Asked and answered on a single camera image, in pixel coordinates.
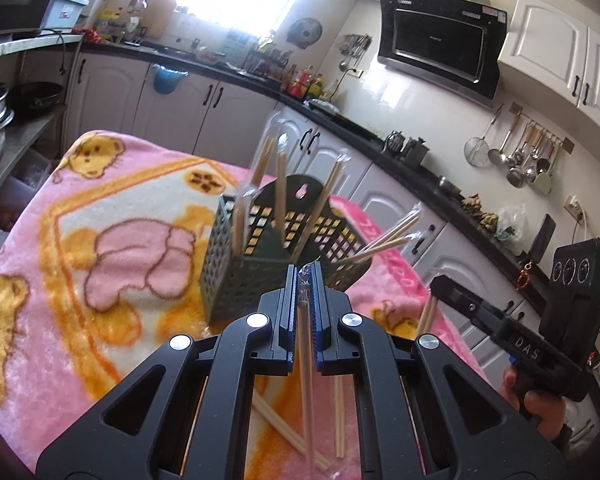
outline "plastic bag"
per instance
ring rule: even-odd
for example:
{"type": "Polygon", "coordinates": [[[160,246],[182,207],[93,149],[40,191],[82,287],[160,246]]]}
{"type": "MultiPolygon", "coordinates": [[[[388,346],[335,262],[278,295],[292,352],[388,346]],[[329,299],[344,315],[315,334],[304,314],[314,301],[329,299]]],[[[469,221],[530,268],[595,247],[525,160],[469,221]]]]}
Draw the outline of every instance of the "plastic bag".
{"type": "Polygon", "coordinates": [[[512,204],[498,211],[496,238],[506,245],[515,245],[522,240],[528,230],[526,204],[512,204]]]}

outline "pink blanket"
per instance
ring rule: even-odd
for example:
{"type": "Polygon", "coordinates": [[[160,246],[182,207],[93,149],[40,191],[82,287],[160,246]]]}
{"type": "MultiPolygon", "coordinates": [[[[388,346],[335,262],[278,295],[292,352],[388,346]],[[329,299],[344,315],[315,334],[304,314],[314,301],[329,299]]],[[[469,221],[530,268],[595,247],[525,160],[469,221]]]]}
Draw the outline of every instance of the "pink blanket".
{"type": "MultiPolygon", "coordinates": [[[[198,277],[222,193],[245,170],[170,152],[135,137],[91,132],[69,150],[0,253],[0,432],[34,469],[40,452],[177,333],[209,336],[198,277]]],[[[332,197],[367,240],[378,227],[332,197]]],[[[348,291],[371,317],[388,301],[418,319],[426,290],[395,251],[348,291]]],[[[455,328],[432,332],[475,370],[455,328]]],[[[345,382],[346,453],[334,455],[333,380],[315,377],[319,478],[360,477],[354,399],[345,382]]],[[[258,378],[257,392],[298,433],[298,375],[258,378]]],[[[253,410],[246,478],[305,478],[304,457],[253,410]]]]}

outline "cabinet handle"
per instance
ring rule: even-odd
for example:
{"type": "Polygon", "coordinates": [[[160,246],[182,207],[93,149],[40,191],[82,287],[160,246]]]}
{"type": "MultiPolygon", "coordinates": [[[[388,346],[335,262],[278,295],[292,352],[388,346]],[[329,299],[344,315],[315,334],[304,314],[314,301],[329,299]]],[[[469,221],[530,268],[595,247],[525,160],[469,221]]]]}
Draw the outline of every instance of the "cabinet handle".
{"type": "Polygon", "coordinates": [[[214,104],[214,108],[218,107],[218,103],[220,102],[220,99],[222,99],[222,92],[224,92],[224,87],[223,86],[220,87],[220,92],[218,93],[218,99],[216,99],[216,102],[214,104]]]}
{"type": "Polygon", "coordinates": [[[213,85],[209,85],[209,92],[206,95],[205,102],[202,103],[203,106],[206,106],[206,104],[208,104],[209,99],[211,99],[211,92],[213,92],[213,91],[214,91],[214,86],[213,85]]]}
{"type": "MultiPolygon", "coordinates": [[[[431,225],[430,225],[430,226],[427,228],[427,231],[431,231],[431,232],[433,232],[433,231],[435,231],[435,230],[436,230],[436,226],[435,226],[435,225],[433,225],[433,224],[431,224],[431,225]]],[[[420,248],[420,246],[422,245],[422,243],[424,242],[424,240],[425,240],[425,238],[424,238],[424,237],[422,237],[422,238],[420,238],[420,239],[419,239],[419,240],[416,242],[416,244],[414,245],[413,249],[411,250],[411,254],[413,254],[414,256],[415,256],[416,254],[418,254],[418,249],[420,248]]]]}
{"type": "Polygon", "coordinates": [[[80,70],[78,72],[78,84],[80,84],[82,82],[82,70],[84,69],[84,64],[87,62],[86,59],[82,60],[82,63],[80,63],[80,70]]]}
{"type": "Polygon", "coordinates": [[[304,142],[304,138],[309,135],[310,133],[313,132],[313,128],[309,128],[307,131],[305,131],[304,135],[302,136],[302,139],[300,139],[300,151],[304,150],[304,148],[302,147],[302,143],[304,142]]]}
{"type": "Polygon", "coordinates": [[[582,104],[587,106],[587,97],[589,97],[589,83],[585,83],[584,85],[584,99],[582,100],[582,104]]]}
{"type": "Polygon", "coordinates": [[[578,83],[580,82],[580,76],[576,76],[576,84],[573,86],[573,93],[571,93],[571,97],[576,97],[576,91],[578,90],[578,83]]]}
{"type": "Polygon", "coordinates": [[[309,141],[309,145],[306,147],[306,154],[311,155],[311,145],[314,143],[314,140],[320,137],[320,132],[316,133],[311,140],[309,141]]]}

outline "shelf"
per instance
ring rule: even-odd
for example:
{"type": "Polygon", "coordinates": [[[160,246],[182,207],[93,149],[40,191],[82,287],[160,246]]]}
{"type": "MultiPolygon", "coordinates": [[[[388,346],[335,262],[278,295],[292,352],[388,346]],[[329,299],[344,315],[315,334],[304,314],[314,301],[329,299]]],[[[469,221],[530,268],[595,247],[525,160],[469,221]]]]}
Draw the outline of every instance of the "shelf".
{"type": "MultiPolygon", "coordinates": [[[[82,38],[81,34],[63,34],[62,38],[65,43],[77,43],[82,38]]],[[[62,44],[57,34],[48,34],[37,38],[25,38],[24,40],[1,41],[0,40],[0,56],[6,56],[23,50],[31,50],[32,48],[40,48],[41,46],[52,46],[62,44]]]]}
{"type": "Polygon", "coordinates": [[[64,105],[58,105],[42,117],[7,127],[4,155],[0,161],[0,186],[29,147],[42,135],[51,121],[63,111],[64,105]]]}

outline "electrical cord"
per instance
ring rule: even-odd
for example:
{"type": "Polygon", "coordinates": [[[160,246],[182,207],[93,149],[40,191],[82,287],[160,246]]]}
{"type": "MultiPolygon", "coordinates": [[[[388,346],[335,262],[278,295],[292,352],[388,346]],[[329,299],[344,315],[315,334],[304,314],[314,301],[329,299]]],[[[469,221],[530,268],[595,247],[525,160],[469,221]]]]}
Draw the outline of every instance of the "electrical cord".
{"type": "Polygon", "coordinates": [[[0,30],[0,36],[5,34],[17,34],[20,32],[41,32],[42,30],[46,30],[47,32],[52,32],[60,38],[62,43],[62,63],[60,64],[60,75],[66,74],[66,68],[64,66],[64,61],[66,58],[66,43],[64,42],[64,36],[62,32],[56,30],[55,28],[45,28],[45,27],[37,27],[37,28],[9,28],[8,30],[0,30]]]}

